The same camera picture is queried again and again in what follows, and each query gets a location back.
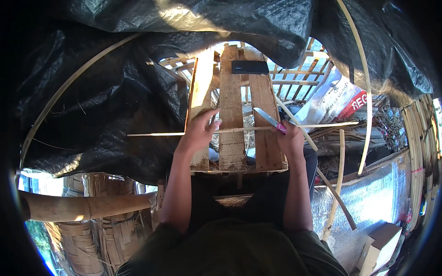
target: person's right hand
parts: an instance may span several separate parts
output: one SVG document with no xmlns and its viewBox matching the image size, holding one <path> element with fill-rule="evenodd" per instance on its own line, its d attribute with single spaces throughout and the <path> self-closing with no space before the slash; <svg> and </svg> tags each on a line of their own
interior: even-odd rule
<svg viewBox="0 0 442 276">
<path fill-rule="evenodd" d="M 279 147 L 286 155 L 289 163 L 302 160 L 304 158 L 304 135 L 301 129 L 287 120 L 282 120 L 281 123 L 287 129 L 285 135 L 276 128 L 272 129 L 278 136 Z"/>
</svg>

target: knife blade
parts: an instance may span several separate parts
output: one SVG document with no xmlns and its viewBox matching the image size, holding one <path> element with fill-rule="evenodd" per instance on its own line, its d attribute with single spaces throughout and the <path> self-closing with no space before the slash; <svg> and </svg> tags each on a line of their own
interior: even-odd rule
<svg viewBox="0 0 442 276">
<path fill-rule="evenodd" d="M 264 119 L 267 120 L 267 122 L 271 123 L 274 127 L 276 127 L 276 129 L 279 129 L 282 133 L 286 133 L 287 129 L 284 127 L 283 124 L 281 124 L 281 122 L 278 122 L 277 120 L 275 120 L 274 118 L 272 118 L 269 114 L 267 114 L 264 110 L 260 109 L 259 107 L 254 107 L 253 108 L 256 112 L 259 113 L 259 115 L 261 115 Z"/>
</svg>

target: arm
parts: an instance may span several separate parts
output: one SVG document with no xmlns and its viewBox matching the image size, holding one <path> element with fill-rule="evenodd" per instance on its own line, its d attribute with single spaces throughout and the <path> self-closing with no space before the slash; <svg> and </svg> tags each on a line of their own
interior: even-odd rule
<svg viewBox="0 0 442 276">
<path fill-rule="evenodd" d="M 307 169 L 304 158 L 304 136 L 299 127 L 283 120 L 287 133 L 274 130 L 278 144 L 289 162 L 289 187 L 284 207 L 283 223 L 286 231 L 312 231 L 313 219 L 310 206 Z"/>
<path fill-rule="evenodd" d="M 195 117 L 187 126 L 173 154 L 172 167 L 160 212 L 160 223 L 171 225 L 181 233 L 189 227 L 192 210 L 190 162 L 195 152 L 206 147 L 214 130 L 221 124 L 209 125 L 209 119 L 219 109 L 208 110 Z"/>
</svg>

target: reflective insulation sheet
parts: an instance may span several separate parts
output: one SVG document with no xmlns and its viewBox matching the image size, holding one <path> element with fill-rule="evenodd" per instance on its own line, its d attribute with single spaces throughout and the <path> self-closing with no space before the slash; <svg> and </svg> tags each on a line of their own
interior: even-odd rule
<svg viewBox="0 0 442 276">
<path fill-rule="evenodd" d="M 405 151 L 369 175 L 343 183 L 341 199 L 353 216 L 352 231 L 338 206 L 328 245 L 342 266 L 352 273 L 362 254 L 368 234 L 385 222 L 398 223 L 408 208 L 411 184 L 409 151 Z M 315 187 L 312 200 L 313 230 L 321 238 L 333 201 L 326 186 Z"/>
</svg>

